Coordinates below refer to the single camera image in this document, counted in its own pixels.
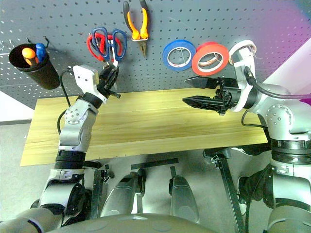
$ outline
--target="pen holder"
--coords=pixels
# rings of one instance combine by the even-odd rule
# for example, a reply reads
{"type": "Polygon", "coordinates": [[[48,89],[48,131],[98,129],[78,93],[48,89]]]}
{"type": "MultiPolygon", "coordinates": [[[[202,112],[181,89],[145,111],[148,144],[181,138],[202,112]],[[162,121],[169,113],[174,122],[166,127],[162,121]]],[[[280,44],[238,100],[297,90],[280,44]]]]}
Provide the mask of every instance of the pen holder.
{"type": "Polygon", "coordinates": [[[35,44],[22,44],[15,47],[9,55],[9,61],[18,70],[24,72],[31,77],[39,86],[44,89],[52,90],[57,88],[59,83],[59,76],[50,62],[49,55],[46,54],[44,60],[36,66],[30,67],[25,61],[22,50],[24,48],[31,48],[36,50],[35,44]]]}

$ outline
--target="pegboard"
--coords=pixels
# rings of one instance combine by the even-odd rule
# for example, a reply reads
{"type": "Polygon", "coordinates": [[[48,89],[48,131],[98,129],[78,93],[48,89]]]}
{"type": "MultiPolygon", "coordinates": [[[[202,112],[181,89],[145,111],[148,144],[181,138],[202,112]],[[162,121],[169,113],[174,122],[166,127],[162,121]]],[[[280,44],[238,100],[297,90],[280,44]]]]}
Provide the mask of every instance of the pegboard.
{"type": "MultiPolygon", "coordinates": [[[[137,28],[141,26],[138,0],[128,0],[137,28]]],[[[94,27],[109,32],[127,32],[128,47],[119,63],[118,92],[189,87],[183,82],[195,76],[192,69],[172,71],[163,64],[164,47],[186,39],[196,47],[217,41],[230,49],[250,39],[257,45],[256,75],[265,80],[311,36],[311,0],[146,0],[149,8],[149,40],[144,59],[125,25],[122,0],[2,0],[0,37],[9,52],[9,39],[16,45],[50,40],[48,53],[61,73],[67,66],[87,64],[101,70],[102,64],[87,50],[86,38],[94,27]]],[[[231,65],[210,77],[234,77],[231,65]]],[[[81,94],[74,78],[64,77],[69,95],[81,94]]],[[[0,90],[34,108],[37,98],[62,96],[60,88],[43,90],[15,69],[7,55],[0,56],[0,90]]]]}

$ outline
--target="tape roll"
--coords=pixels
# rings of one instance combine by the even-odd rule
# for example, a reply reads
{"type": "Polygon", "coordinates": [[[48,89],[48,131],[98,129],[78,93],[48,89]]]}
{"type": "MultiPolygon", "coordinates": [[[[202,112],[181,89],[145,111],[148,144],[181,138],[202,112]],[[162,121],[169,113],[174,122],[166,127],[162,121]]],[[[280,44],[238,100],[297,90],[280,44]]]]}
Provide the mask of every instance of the tape roll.
{"type": "Polygon", "coordinates": [[[191,67],[192,59],[195,55],[196,49],[195,46],[188,40],[175,40],[167,46],[165,46],[163,50],[163,63],[170,69],[174,71],[182,71],[191,67]],[[184,61],[182,64],[174,64],[169,60],[169,56],[174,50],[186,50],[189,53],[189,58],[184,61]]]}
{"type": "Polygon", "coordinates": [[[243,41],[240,41],[239,43],[235,44],[229,51],[229,63],[233,65],[233,61],[231,59],[231,56],[236,52],[238,51],[239,49],[243,48],[243,47],[251,47],[252,50],[253,50],[253,53],[255,54],[256,51],[257,51],[257,47],[256,45],[254,44],[253,41],[251,40],[243,40],[243,41]]]}
{"type": "MultiPolygon", "coordinates": [[[[208,42],[205,42],[203,44],[201,44],[199,47],[196,48],[196,51],[199,51],[200,48],[206,46],[206,45],[215,45],[215,44],[218,44],[217,42],[215,41],[208,41],[208,42]]],[[[212,59],[208,60],[208,61],[205,61],[205,62],[199,62],[199,66],[201,67],[207,67],[211,64],[213,64],[214,62],[217,61],[217,59],[219,59],[219,56],[214,56],[212,59]]]]}
{"type": "Polygon", "coordinates": [[[228,61],[229,61],[229,51],[225,46],[220,44],[209,44],[206,46],[201,46],[197,51],[197,53],[194,55],[192,60],[192,69],[198,75],[202,76],[212,75],[221,71],[228,64],[228,61]],[[211,69],[202,69],[200,67],[200,60],[204,56],[209,54],[218,54],[221,58],[221,61],[217,66],[211,69]]]}

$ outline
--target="pliers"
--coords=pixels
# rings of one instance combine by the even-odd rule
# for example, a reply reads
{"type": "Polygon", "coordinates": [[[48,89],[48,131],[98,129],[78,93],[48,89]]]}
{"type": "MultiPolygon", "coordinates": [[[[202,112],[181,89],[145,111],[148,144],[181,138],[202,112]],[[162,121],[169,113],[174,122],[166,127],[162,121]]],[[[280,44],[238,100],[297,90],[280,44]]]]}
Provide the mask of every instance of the pliers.
{"type": "Polygon", "coordinates": [[[139,0],[141,9],[142,9],[142,26],[139,31],[135,28],[135,25],[133,24],[131,20],[131,14],[130,14],[130,5],[128,4],[127,1],[123,3],[123,15],[124,15],[124,20],[127,25],[127,27],[131,30],[132,34],[132,40],[137,41],[139,45],[139,50],[142,53],[142,56],[146,56],[146,41],[148,40],[148,32],[147,32],[147,24],[148,24],[148,7],[145,2],[145,0],[139,0]]]}

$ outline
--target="wood grain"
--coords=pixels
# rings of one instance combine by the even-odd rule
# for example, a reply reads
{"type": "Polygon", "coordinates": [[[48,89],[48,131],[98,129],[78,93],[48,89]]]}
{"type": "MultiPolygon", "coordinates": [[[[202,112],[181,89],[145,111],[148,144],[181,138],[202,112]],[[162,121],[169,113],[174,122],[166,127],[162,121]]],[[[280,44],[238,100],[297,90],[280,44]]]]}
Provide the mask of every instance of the wood grain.
{"type": "MultiPolygon", "coordinates": [[[[266,142],[262,129],[241,125],[242,112],[219,116],[182,101],[214,94],[214,90],[187,88],[122,93],[119,100],[110,97],[99,109],[86,159],[266,142]]],[[[65,98],[38,99],[21,166],[54,163],[59,142],[56,121],[66,107],[65,98]]],[[[249,114],[246,123],[258,124],[258,117],[249,114]]]]}

